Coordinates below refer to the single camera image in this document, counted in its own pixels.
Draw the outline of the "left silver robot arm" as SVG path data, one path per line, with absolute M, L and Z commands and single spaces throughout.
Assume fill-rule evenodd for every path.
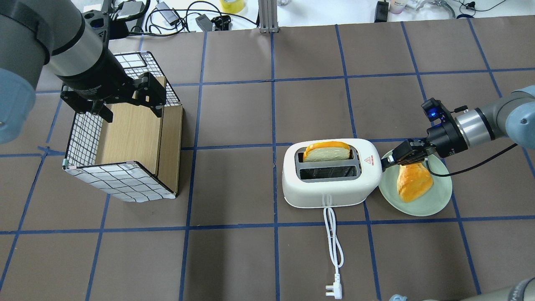
M 65 84 L 61 99 L 77 114 L 112 122 L 107 105 L 128 103 L 162 116 L 166 88 L 149 72 L 129 77 L 108 48 L 142 12 L 117 18 L 110 0 L 102 11 L 80 12 L 70 0 L 2 0 L 0 9 L 1 143 L 19 137 L 44 66 Z

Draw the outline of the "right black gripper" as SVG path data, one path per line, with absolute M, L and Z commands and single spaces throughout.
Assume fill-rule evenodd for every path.
M 422 163 L 431 154 L 431 147 L 440 158 L 447 158 L 468 150 L 468 144 L 464 139 L 455 118 L 451 115 L 443 103 L 435 98 L 430 98 L 422 104 L 430 122 L 436 125 L 426 130 L 426 139 L 407 139 L 395 147 L 390 155 L 381 159 L 382 171 L 400 165 L 407 166 Z

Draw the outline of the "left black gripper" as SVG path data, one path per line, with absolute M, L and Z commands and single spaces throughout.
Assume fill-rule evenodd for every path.
M 70 91 L 63 91 L 61 99 L 77 114 L 90 113 L 105 122 L 113 122 L 113 112 L 105 103 L 130 103 L 149 108 L 156 117 L 163 116 L 166 105 L 166 79 L 150 72 L 138 78 L 128 76 L 122 65 L 108 49 L 101 52 L 88 70 L 72 76 L 59 75 Z

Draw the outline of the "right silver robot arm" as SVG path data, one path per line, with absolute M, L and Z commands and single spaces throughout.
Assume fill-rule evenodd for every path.
M 432 154 L 446 158 L 504 136 L 514 145 L 533 149 L 534 89 L 534 86 L 518 89 L 472 110 L 466 106 L 456 108 L 456 117 L 440 100 L 426 100 L 421 107 L 428 120 L 438 124 L 427 129 L 426 138 L 407 139 L 394 148 L 392 154 L 382 158 L 382 170 L 420 163 Z

